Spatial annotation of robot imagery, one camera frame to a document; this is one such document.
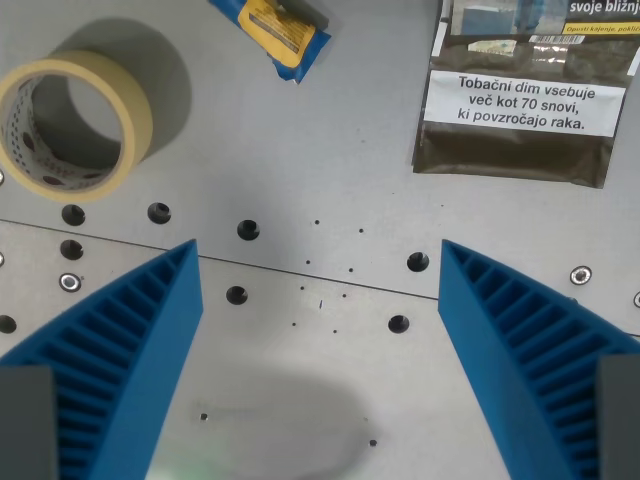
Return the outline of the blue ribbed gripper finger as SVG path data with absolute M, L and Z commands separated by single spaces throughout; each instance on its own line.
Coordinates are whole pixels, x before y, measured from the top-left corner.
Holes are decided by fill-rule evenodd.
M 438 312 L 513 479 L 596 479 L 596 367 L 639 343 L 550 287 L 441 245 Z
M 63 479 L 143 479 L 203 314 L 189 240 L 92 293 L 14 346 L 47 366 Z

